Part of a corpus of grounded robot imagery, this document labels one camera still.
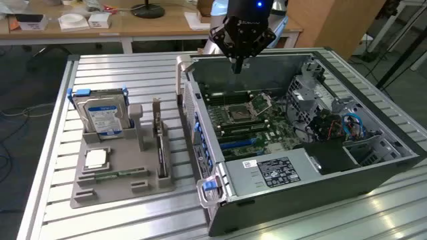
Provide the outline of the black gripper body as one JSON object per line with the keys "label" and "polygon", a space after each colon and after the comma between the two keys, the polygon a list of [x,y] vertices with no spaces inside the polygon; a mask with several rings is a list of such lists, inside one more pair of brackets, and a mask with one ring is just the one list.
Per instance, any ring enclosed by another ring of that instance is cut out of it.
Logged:
{"label": "black gripper body", "polygon": [[231,57],[253,57],[272,42],[271,0],[229,0],[224,20],[225,50]]}

